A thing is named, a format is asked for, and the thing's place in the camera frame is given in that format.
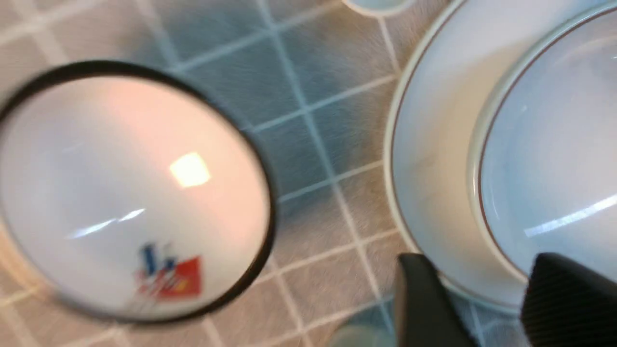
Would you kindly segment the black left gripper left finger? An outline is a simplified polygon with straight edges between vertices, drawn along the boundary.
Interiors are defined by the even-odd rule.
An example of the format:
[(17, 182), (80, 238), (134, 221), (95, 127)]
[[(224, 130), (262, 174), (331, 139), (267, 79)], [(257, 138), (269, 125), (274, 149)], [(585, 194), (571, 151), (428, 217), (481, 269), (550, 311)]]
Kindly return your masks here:
[(393, 310), (398, 347), (477, 345), (425, 255), (397, 256)]

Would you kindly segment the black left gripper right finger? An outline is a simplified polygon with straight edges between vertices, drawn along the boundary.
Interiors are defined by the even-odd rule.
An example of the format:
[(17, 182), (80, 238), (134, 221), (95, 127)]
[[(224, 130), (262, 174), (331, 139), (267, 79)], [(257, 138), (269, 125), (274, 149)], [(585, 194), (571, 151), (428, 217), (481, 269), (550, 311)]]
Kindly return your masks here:
[(533, 347), (614, 347), (614, 281), (564, 255), (540, 253), (523, 299), (521, 321)]

